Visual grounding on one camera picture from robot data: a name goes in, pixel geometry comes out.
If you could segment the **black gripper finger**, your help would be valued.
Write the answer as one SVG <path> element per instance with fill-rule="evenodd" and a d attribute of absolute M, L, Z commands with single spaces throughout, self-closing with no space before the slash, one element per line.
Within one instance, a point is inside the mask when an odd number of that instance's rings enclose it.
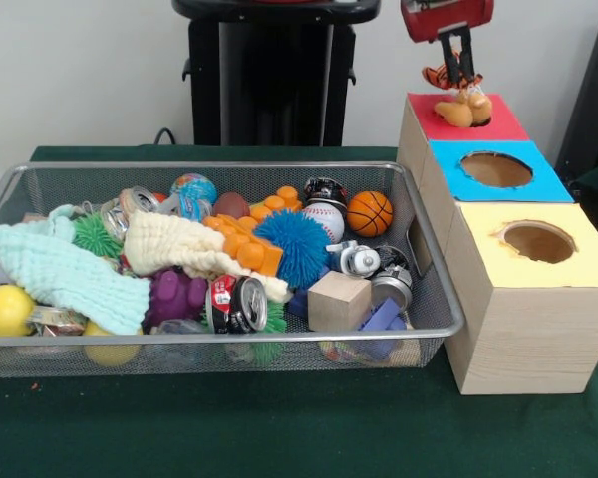
<path fill-rule="evenodd" d="M 458 61 L 450 42 L 450 33 L 439 33 L 439 41 L 443 48 L 444 63 L 449 83 L 458 82 Z"/>
<path fill-rule="evenodd" d="M 467 81 L 473 81 L 475 78 L 475 71 L 473 65 L 470 29 L 462 28 L 459 36 L 461 40 L 459 69 Z"/>

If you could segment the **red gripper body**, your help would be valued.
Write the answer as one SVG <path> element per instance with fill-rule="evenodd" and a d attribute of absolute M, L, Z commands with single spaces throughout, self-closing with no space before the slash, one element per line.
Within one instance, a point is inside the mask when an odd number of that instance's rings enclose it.
<path fill-rule="evenodd" d="M 494 1 L 401 1 L 400 6 L 410 38 L 421 43 L 436 41 L 440 33 L 489 23 Z"/>

